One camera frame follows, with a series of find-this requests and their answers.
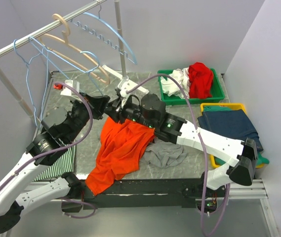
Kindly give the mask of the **light blue wire hanger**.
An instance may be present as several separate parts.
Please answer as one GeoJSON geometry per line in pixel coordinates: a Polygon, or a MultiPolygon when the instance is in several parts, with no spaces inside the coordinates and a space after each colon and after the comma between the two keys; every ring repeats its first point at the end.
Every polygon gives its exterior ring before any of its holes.
{"type": "Polygon", "coordinates": [[[72,19],[70,22],[90,35],[96,37],[98,40],[102,41],[113,50],[119,52],[119,54],[123,56],[123,59],[127,59],[134,65],[138,64],[135,53],[123,36],[118,32],[118,30],[116,30],[105,20],[92,13],[84,12],[82,15],[94,19],[104,29],[101,29],[100,27],[92,27],[90,24],[80,19],[72,19]]]}

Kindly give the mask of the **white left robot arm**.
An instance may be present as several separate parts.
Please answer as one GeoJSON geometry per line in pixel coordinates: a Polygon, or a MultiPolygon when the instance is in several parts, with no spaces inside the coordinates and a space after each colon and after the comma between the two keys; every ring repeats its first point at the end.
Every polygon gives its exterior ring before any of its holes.
{"type": "Polygon", "coordinates": [[[81,93],[84,102],[72,101],[72,108],[55,107],[41,121],[43,128],[26,152],[0,181],[0,234],[12,229],[31,210],[56,198],[76,198],[81,181],[65,172],[55,181],[32,191],[25,188],[52,167],[74,142],[87,122],[102,119],[109,96],[92,97],[81,93]]]}

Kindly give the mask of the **grey adidas t shirt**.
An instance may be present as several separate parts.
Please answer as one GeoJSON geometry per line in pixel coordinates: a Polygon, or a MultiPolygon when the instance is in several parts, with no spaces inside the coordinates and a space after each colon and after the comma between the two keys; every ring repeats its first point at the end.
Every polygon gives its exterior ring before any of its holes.
{"type": "Polygon", "coordinates": [[[169,168],[179,165],[186,156],[183,146],[161,141],[151,133],[108,134],[101,138],[96,169],[117,174],[131,173],[139,169],[140,162],[169,168]]]}

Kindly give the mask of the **light blue hanger of red shirt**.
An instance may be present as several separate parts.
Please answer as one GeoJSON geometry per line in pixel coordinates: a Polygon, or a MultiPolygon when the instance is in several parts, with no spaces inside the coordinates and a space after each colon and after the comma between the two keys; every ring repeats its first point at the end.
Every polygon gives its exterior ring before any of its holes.
{"type": "Polygon", "coordinates": [[[30,45],[35,50],[35,55],[30,58],[25,58],[20,50],[17,49],[17,39],[13,41],[13,51],[21,59],[26,68],[25,82],[26,88],[31,102],[31,112],[34,116],[34,122],[37,128],[41,128],[41,120],[43,119],[44,100],[47,94],[49,82],[49,66],[48,53],[46,53],[43,46],[38,44],[36,40],[30,38],[28,40],[30,45]],[[45,59],[44,71],[36,69],[35,62],[45,59]]]}

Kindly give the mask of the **wooden hanger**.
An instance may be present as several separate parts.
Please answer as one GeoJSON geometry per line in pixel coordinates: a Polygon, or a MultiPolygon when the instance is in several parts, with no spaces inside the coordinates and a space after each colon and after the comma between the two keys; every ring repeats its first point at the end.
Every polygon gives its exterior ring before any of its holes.
{"type": "Polygon", "coordinates": [[[77,70],[82,70],[84,73],[88,73],[88,71],[90,71],[90,74],[94,78],[96,78],[97,80],[99,80],[100,82],[102,82],[106,85],[109,85],[110,82],[111,82],[110,77],[104,69],[101,69],[101,66],[99,64],[99,61],[97,61],[96,56],[93,56],[92,53],[82,51],[81,49],[79,49],[78,47],[76,47],[76,46],[74,46],[73,44],[70,43],[69,36],[71,34],[71,30],[70,30],[69,24],[64,19],[64,17],[62,17],[61,15],[59,15],[57,13],[54,13],[52,15],[52,19],[58,20],[65,27],[65,30],[63,30],[61,32],[62,38],[60,38],[58,36],[55,36],[55,35],[52,35],[52,34],[45,33],[41,37],[39,37],[40,44],[43,45],[44,48],[46,48],[49,51],[51,51],[52,53],[54,53],[56,56],[59,56],[61,59],[65,60],[66,63],[71,64],[71,66],[76,68],[77,70]],[[81,56],[83,56],[86,60],[90,61],[94,65],[94,68],[89,69],[86,66],[84,66],[83,64],[75,61],[74,59],[72,59],[70,57],[68,57],[67,55],[47,46],[44,43],[43,39],[49,39],[49,40],[52,40],[53,42],[57,42],[57,43],[62,44],[63,46],[67,47],[68,49],[74,51],[75,53],[77,53],[81,56]]]}

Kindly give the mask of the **orange t shirt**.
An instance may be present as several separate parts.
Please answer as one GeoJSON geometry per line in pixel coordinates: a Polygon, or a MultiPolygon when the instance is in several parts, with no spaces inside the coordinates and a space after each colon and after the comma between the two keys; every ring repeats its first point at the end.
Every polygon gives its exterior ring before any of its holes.
{"type": "Polygon", "coordinates": [[[134,121],[126,120],[121,124],[107,118],[100,134],[96,166],[85,180],[94,196],[125,175],[139,170],[139,160],[153,141],[154,131],[134,121]]]}

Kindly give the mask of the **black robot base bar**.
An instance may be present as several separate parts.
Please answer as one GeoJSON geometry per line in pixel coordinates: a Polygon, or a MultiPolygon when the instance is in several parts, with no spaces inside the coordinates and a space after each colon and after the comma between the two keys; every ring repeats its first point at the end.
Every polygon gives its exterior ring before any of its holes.
{"type": "Polygon", "coordinates": [[[94,195],[82,182],[66,199],[83,200],[96,208],[180,206],[195,208],[202,198],[203,178],[122,179],[94,195]]]}

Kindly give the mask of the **red t shirt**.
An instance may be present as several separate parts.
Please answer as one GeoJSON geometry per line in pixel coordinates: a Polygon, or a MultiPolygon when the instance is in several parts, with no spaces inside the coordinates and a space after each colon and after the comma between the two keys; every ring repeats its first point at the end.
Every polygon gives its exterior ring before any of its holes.
{"type": "Polygon", "coordinates": [[[188,77],[190,98],[206,99],[212,97],[210,91],[214,74],[210,68],[201,62],[196,62],[189,66],[188,77]]]}

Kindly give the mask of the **white t shirt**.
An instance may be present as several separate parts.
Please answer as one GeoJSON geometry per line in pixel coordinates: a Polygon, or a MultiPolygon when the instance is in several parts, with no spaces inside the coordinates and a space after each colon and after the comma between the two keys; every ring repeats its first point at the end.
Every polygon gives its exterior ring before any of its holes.
{"type": "MultiPolygon", "coordinates": [[[[186,96],[189,98],[191,83],[189,81],[188,67],[173,70],[169,75],[177,81],[177,83],[183,88],[186,96]]],[[[161,86],[163,94],[166,94],[167,96],[174,95],[180,97],[181,99],[184,99],[183,93],[173,80],[169,78],[161,78],[161,86]]]]}

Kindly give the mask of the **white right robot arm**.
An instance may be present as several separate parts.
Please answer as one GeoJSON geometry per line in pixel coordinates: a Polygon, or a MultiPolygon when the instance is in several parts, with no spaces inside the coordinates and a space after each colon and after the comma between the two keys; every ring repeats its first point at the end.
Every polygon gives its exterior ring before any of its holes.
{"type": "Polygon", "coordinates": [[[109,102],[105,107],[114,122],[131,120],[154,129],[159,139],[177,145],[206,151],[222,159],[225,163],[219,168],[206,171],[201,181],[194,185],[192,194],[196,197],[209,197],[227,184],[236,183],[251,186],[257,163],[255,141],[227,138],[195,126],[188,120],[166,112],[166,104],[155,94],[145,95],[137,104],[133,95],[126,102],[122,97],[109,102]]]}

